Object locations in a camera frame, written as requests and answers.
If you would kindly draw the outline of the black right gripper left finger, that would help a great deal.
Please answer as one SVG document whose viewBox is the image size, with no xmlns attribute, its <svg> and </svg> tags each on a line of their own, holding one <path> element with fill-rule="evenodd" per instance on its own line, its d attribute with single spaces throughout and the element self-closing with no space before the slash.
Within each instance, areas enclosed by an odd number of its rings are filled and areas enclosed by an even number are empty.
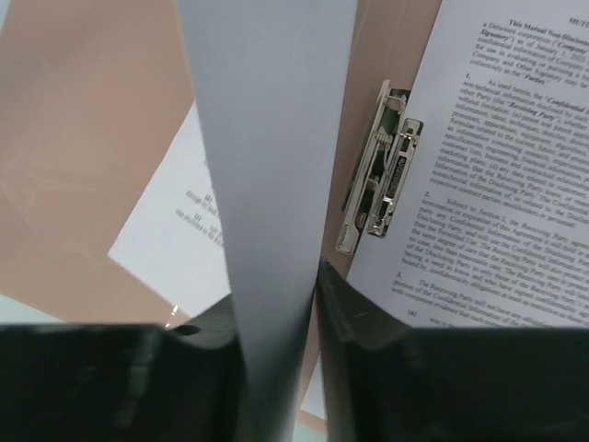
<svg viewBox="0 0 589 442">
<path fill-rule="evenodd" d="M 5 441 L 232 441 L 243 359 L 228 298 L 178 327 L 1 329 Z"/>
</svg>

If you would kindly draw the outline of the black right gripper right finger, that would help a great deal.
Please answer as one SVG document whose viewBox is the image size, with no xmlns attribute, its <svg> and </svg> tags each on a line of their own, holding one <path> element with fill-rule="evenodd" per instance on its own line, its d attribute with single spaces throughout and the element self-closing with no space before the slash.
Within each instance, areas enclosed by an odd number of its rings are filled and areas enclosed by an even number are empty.
<svg viewBox="0 0 589 442">
<path fill-rule="evenodd" d="M 587 330 L 413 328 L 327 261 L 316 302 L 329 440 L 587 439 Z"/>
</svg>

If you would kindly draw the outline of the printed text paper sheet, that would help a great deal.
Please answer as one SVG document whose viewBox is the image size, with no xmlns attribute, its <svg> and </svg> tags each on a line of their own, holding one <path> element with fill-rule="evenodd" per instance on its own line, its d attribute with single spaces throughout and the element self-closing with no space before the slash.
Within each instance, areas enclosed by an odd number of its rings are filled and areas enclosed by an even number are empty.
<svg viewBox="0 0 589 442">
<path fill-rule="evenodd" d="M 348 282 L 413 326 L 588 323 L 588 5 L 444 1 L 420 140 Z"/>
</svg>

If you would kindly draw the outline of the metal folder clip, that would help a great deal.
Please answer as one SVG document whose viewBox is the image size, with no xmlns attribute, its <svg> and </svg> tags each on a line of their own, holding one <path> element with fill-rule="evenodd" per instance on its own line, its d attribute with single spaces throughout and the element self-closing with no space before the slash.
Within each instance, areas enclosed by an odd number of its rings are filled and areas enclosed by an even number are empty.
<svg viewBox="0 0 589 442">
<path fill-rule="evenodd" d="M 405 115 L 409 97 L 408 89 L 393 88 L 388 80 L 381 85 L 341 208 L 340 253 L 353 255 L 364 233 L 378 238 L 387 234 L 423 128 L 423 122 Z"/>
</svg>

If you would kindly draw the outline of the white paper sheet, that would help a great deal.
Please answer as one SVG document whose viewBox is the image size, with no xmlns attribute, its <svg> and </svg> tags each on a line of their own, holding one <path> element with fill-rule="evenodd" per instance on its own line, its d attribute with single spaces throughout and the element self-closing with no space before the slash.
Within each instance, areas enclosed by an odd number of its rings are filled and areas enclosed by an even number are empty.
<svg viewBox="0 0 589 442">
<path fill-rule="evenodd" d="M 231 304 L 239 441 L 288 441 L 357 5 L 180 1 L 195 100 L 109 256 L 190 316 Z"/>
</svg>

